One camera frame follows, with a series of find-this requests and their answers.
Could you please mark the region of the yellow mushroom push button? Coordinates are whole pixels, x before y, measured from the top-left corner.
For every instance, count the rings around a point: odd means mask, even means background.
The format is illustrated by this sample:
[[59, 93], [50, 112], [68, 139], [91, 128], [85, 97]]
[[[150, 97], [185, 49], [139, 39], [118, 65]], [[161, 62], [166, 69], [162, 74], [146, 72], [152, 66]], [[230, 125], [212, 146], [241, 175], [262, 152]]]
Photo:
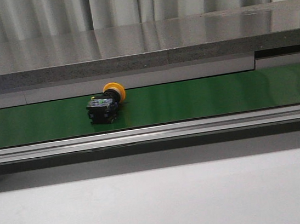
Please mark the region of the yellow mushroom push button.
[[102, 94], [92, 96], [86, 107], [91, 124], [112, 123], [125, 98], [126, 91], [122, 84], [110, 82], [104, 85]]

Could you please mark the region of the grey conveyor rear guard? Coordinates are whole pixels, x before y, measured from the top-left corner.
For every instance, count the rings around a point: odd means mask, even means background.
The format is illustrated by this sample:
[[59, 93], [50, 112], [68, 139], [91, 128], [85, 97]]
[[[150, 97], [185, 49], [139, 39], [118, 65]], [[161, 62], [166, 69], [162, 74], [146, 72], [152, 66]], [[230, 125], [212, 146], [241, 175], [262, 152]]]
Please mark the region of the grey conveyor rear guard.
[[300, 45], [184, 61], [147, 70], [122, 71], [34, 87], [2, 90], [0, 108], [86, 96], [101, 92], [103, 86], [110, 82], [119, 82], [126, 89], [132, 89], [299, 62]]

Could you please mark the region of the green conveyor belt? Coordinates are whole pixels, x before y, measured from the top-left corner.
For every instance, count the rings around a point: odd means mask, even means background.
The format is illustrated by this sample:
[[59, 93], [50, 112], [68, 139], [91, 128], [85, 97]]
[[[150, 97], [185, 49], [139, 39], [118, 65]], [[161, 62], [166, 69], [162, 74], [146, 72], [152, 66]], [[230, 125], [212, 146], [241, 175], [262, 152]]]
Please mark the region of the green conveyor belt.
[[92, 124], [89, 96], [0, 109], [0, 148], [300, 104], [300, 63], [127, 90], [111, 124]]

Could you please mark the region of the aluminium conveyor front rail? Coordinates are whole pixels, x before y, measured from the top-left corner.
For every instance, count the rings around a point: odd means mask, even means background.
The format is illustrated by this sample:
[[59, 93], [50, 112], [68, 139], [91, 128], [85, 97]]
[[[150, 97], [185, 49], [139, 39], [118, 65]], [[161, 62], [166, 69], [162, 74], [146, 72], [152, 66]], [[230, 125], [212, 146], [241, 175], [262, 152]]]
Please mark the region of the aluminium conveyor front rail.
[[80, 136], [65, 140], [1, 148], [0, 164], [298, 119], [300, 119], [300, 105], [292, 105]]

